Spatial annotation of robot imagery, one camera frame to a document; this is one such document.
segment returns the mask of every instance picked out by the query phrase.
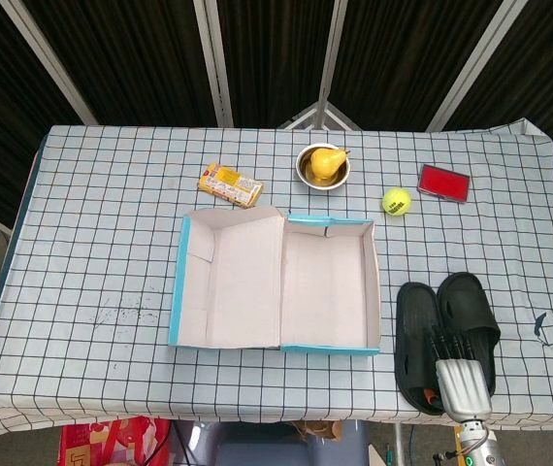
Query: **grid tablecloth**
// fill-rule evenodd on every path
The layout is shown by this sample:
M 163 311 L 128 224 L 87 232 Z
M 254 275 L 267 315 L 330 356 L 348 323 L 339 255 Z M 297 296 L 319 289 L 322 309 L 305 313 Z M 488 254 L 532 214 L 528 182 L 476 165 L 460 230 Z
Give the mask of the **grid tablecloth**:
M 350 150 L 349 179 L 330 193 L 295 174 L 317 142 Z M 233 209 L 196 188 L 213 161 L 264 182 L 259 205 L 374 220 L 380 355 L 167 346 L 181 219 Z M 469 175 L 468 202 L 419 194 L 424 163 Z M 396 185 L 412 206 L 386 216 Z M 465 270 L 502 331 L 493 423 L 553 426 L 553 145 L 528 121 L 432 134 L 55 126 L 0 279 L 0 434 L 137 414 L 448 423 L 397 391 L 395 300 L 405 282 L 438 287 Z

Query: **cardboard box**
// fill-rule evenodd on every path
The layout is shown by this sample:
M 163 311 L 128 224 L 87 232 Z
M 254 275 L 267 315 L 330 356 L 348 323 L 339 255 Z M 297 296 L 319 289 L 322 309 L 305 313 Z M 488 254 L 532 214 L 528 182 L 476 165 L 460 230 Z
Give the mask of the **cardboard box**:
M 374 223 L 274 207 L 184 217 L 169 344 L 379 352 Z

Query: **white bowl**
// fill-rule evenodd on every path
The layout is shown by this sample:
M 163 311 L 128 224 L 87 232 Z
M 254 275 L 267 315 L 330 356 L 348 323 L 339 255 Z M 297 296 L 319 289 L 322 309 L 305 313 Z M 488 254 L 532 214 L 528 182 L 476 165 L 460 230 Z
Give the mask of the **white bowl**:
M 319 148 L 338 149 L 337 146 L 333 146 L 332 144 L 326 144 L 326 143 L 317 143 L 317 144 L 311 144 L 310 146 L 306 146 L 298 154 L 298 157 L 296 157 L 296 173 L 298 174 L 298 178 L 300 178 L 303 181 L 303 183 L 306 184 L 308 187 L 312 187 L 313 189 L 317 189 L 319 191 L 330 191 L 331 189 L 335 189 L 336 187 L 339 187 L 345 183 L 345 180 L 347 180 L 347 177 L 349 177 L 350 175 L 350 161 L 347 158 L 345 159 L 345 175 L 337 183 L 331 184 L 330 186 L 316 186 L 315 184 L 310 183 L 307 180 L 307 178 L 305 177 L 305 174 L 301 171 L 300 162 L 303 156 L 307 152 L 309 152 L 310 150 L 319 149 Z

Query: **tennis ball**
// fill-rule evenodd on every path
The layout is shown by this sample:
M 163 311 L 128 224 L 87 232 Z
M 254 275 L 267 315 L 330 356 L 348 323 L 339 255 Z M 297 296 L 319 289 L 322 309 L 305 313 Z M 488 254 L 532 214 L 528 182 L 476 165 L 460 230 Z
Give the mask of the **tennis ball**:
M 389 216 L 402 216 L 410 207 L 410 194 L 402 187 L 392 187 L 382 199 L 382 208 Z

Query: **slipper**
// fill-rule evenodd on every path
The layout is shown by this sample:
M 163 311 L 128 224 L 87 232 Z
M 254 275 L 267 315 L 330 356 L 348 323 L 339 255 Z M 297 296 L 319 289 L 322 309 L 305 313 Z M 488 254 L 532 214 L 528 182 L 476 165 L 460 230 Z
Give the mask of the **slipper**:
M 501 330 L 481 283 L 468 272 L 452 274 L 440 285 L 439 304 L 445 328 L 470 344 L 492 396 L 496 388 L 494 346 L 499 342 Z
M 439 325 L 434 291 L 423 283 L 405 283 L 397 295 L 395 379 L 407 401 L 432 416 L 444 411 L 430 343 Z

